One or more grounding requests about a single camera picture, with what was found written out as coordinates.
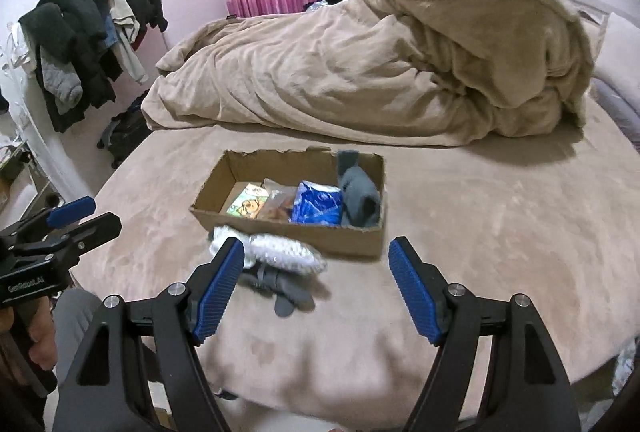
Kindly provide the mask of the person's left hand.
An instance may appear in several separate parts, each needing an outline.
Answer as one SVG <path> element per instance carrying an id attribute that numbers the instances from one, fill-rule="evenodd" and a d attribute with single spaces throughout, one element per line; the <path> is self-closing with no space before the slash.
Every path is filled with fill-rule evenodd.
<path id="1" fill-rule="evenodd" d="M 28 350 L 30 360 L 44 371 L 51 371 L 58 363 L 58 351 L 56 351 L 55 327 L 49 297 L 38 300 L 37 310 L 27 330 L 32 340 L 32 346 Z M 27 384 L 20 366 L 15 363 L 4 342 L 1 342 L 1 378 L 19 386 Z"/>

